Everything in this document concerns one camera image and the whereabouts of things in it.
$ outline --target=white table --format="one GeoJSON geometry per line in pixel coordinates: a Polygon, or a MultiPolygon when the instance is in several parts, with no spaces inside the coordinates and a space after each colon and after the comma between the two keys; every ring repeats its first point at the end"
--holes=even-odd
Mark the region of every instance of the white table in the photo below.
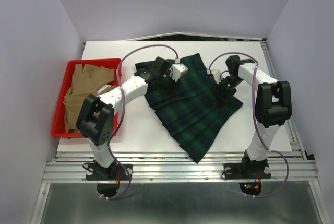
{"type": "MultiPolygon", "coordinates": [[[[144,45],[166,44],[176,49],[180,57],[200,53],[205,66],[218,55],[225,52],[243,52],[259,61],[259,68],[269,73],[260,42],[210,42],[210,41],[109,41],[87,42],[82,59],[123,58],[130,51],[144,45]]],[[[135,72],[135,63],[154,60],[155,57],[174,58],[174,53],[167,48],[150,48],[130,56],[122,67],[124,82],[135,72]]],[[[225,60],[217,60],[212,68],[226,70],[225,60]]],[[[244,105],[224,124],[209,152],[243,152],[252,141],[254,126],[252,121],[251,87],[242,82],[237,87],[235,96],[244,105]]],[[[282,127],[275,136],[271,149],[291,151],[291,134],[287,127],[282,127]]],[[[120,131],[112,141],[112,150],[116,152],[180,152],[184,151],[168,134],[167,130],[148,106],[144,97],[137,98],[126,107],[125,118],[120,131]]],[[[89,151],[84,138],[61,139],[58,152],[89,151]]]]}

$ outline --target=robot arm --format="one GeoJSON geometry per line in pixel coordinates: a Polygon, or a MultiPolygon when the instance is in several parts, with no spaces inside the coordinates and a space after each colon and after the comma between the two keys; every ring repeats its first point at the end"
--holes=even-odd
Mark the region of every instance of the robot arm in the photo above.
{"type": "MultiPolygon", "coordinates": [[[[236,87],[244,80],[253,86],[253,74],[256,64],[253,60],[241,60],[238,55],[226,60],[229,76],[220,79],[219,70],[211,75],[216,84],[212,88],[223,102],[227,102],[235,93],[236,87]]],[[[287,81],[278,81],[261,70],[257,70],[254,89],[257,97],[253,108],[259,133],[255,132],[250,146],[245,151],[241,163],[225,164],[231,169],[226,179],[253,179],[259,172],[262,178],[270,178],[268,173],[268,149],[279,128],[291,117],[291,89],[287,81]],[[264,145],[258,137],[261,135],[264,145]]]]}
{"type": "MultiPolygon", "coordinates": [[[[125,104],[145,95],[148,90],[163,89],[172,95],[180,85],[179,78],[186,73],[185,65],[171,65],[170,62],[157,57],[149,67],[135,72],[127,82],[123,83],[125,104]]],[[[114,161],[108,145],[114,130],[114,115],[121,109],[122,104],[120,87],[98,97],[88,95],[76,123],[90,144],[95,162],[103,168],[108,168],[114,161]]]]}

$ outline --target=red tray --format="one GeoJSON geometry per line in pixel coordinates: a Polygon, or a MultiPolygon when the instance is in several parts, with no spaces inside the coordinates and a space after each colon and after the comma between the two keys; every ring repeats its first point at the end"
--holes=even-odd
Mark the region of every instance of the red tray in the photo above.
{"type": "MultiPolygon", "coordinates": [[[[66,72],[61,88],[61,92],[59,94],[58,104],[56,113],[54,115],[53,125],[52,125],[52,131],[51,134],[54,137],[63,137],[63,138],[77,138],[82,137],[80,133],[67,133],[65,131],[65,124],[64,124],[64,116],[65,116],[65,107],[63,104],[64,101],[64,95],[67,93],[69,88],[72,85],[72,74],[74,72],[74,68],[76,64],[91,64],[94,66],[104,66],[105,68],[113,68],[115,69],[115,81],[111,82],[112,86],[118,86],[118,82],[116,80],[116,69],[118,67],[118,64],[121,62],[120,58],[109,58],[109,59],[101,59],[101,60],[75,60],[75,61],[69,61],[67,63],[66,72]]],[[[118,122],[117,122],[117,114],[114,117],[114,130],[117,128],[118,122]]]]}

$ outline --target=plaid skirt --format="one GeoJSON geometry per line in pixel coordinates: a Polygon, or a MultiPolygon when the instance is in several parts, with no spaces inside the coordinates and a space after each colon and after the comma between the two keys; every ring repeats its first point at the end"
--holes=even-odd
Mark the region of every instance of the plaid skirt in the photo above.
{"type": "MultiPolygon", "coordinates": [[[[170,135],[198,163],[224,123],[243,104],[232,97],[224,106],[217,105],[211,90],[215,81],[208,77],[207,68],[198,53],[184,57],[180,62],[188,67],[188,73],[180,78],[182,84],[176,94],[168,97],[164,91],[155,90],[148,91],[145,98],[170,135]]],[[[149,64],[137,63],[136,69],[149,64]]]]}

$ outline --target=beige cloth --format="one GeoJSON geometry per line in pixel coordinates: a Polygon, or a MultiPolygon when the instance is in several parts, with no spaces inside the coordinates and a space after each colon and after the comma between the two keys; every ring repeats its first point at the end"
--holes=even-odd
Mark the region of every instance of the beige cloth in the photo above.
{"type": "MultiPolygon", "coordinates": [[[[83,101],[87,95],[97,95],[98,90],[106,84],[113,82],[114,69],[108,69],[103,66],[97,67],[85,64],[76,64],[72,75],[72,86],[64,96],[63,104],[65,106],[65,130],[67,133],[78,133],[75,124],[78,119],[83,101]]],[[[100,95],[109,92],[113,87],[106,87],[100,95]]]]}

